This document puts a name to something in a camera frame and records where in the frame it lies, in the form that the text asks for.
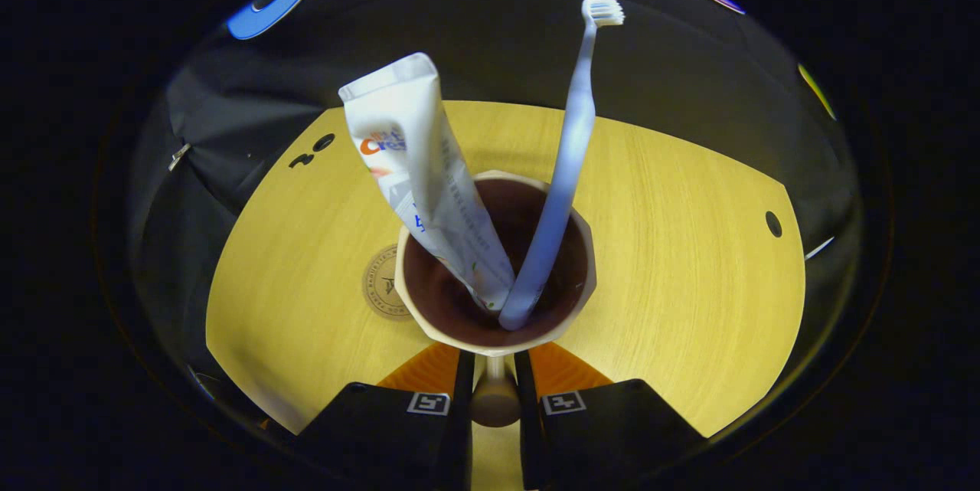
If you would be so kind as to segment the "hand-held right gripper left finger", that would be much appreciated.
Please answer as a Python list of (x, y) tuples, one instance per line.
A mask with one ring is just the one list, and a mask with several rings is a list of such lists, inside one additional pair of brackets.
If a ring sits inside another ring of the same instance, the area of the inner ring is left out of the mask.
[(297, 450), (356, 490), (472, 488), (475, 355), (434, 343), (375, 385), (347, 383)]

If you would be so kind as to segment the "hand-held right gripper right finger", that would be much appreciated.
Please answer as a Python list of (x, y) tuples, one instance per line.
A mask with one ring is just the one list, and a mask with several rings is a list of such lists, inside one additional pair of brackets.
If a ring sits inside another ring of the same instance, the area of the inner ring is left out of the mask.
[(560, 345), (517, 352), (526, 490), (635, 490), (706, 439), (646, 381), (613, 381)]

